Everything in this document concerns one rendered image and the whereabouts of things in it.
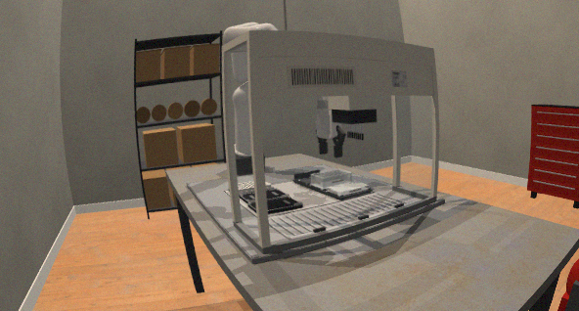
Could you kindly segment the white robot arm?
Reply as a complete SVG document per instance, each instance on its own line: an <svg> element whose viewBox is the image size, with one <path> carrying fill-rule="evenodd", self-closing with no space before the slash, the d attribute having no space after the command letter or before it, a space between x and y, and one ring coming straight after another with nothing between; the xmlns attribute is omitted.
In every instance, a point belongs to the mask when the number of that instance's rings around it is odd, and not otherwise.
<svg viewBox="0 0 579 311"><path fill-rule="evenodd" d="M228 43L234 38L237 38L238 36L242 35L243 33L249 30L278 30L278 29L275 28L270 23L263 23L263 24L259 24L257 22L244 23L241 25L228 27L224 31L223 35L224 41L225 43Z"/></svg>

